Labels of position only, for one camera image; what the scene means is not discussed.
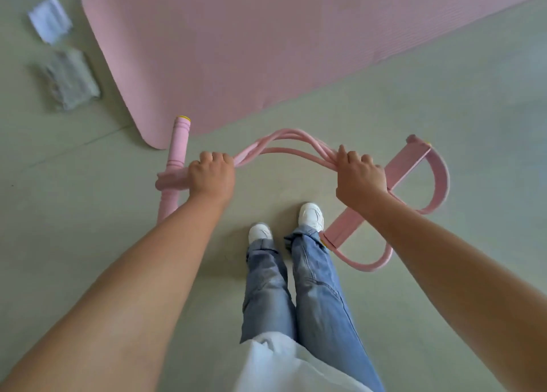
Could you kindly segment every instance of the shoe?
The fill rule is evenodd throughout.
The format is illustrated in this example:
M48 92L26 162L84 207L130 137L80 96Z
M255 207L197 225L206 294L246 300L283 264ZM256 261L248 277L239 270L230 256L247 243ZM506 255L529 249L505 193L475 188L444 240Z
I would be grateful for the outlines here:
M317 230L317 232L323 230L323 213L317 205L308 202L302 205L300 208L300 214L298 215L298 225L311 226Z
M270 227L265 223L255 223L249 230L249 245L257 239L273 239Z

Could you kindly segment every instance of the pink yoga mat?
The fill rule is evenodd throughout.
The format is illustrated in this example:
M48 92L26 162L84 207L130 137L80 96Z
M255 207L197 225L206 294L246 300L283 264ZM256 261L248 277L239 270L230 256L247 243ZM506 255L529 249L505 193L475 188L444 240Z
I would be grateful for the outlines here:
M144 140L207 133L525 0L82 0Z

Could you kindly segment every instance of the pant leg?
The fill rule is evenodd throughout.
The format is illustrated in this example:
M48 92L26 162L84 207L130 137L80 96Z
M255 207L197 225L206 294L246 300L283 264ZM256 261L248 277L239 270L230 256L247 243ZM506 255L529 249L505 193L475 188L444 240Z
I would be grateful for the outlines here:
M367 356L342 294L329 251L307 225L285 237L293 257L298 339L313 356L373 392L384 388Z
M247 251L241 343L278 331L297 339L296 313L287 288L287 267L271 239L254 241Z

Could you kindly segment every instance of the white sneaker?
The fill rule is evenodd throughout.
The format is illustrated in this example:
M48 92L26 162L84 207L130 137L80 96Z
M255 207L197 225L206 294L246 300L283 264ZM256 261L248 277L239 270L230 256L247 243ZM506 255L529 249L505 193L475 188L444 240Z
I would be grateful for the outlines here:
M273 239L270 227L265 223L255 223L249 230L249 245L257 239Z
M308 202L300 208L298 215L298 225L308 225L315 228L318 232L323 230L323 213L317 205Z

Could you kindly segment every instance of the gray floor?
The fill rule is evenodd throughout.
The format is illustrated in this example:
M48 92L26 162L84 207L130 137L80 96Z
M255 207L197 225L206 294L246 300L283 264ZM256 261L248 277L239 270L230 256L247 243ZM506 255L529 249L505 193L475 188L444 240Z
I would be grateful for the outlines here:
M0 0L0 377L154 225L154 175L166 160L134 129L78 0L61 0L75 21L65 44L88 54L104 98L66 114L52 109L35 70L49 48L25 19L39 1ZM300 127L386 163L416 133L433 142L452 175L448 202L432 218L547 291L546 51L547 0L534 0L193 137L188 158L203 149L236 153L275 129ZM398 193L419 206L430 182L420 168ZM328 223L342 211L334 188L332 172L288 155L266 155L238 171L234 200L178 324L161 390L196 386L211 359L237 344L249 224L267 221L281 238L304 201L318 202ZM381 240L364 227L344 249L352 258L372 259ZM388 390L501 390L397 258L374 274L335 262Z

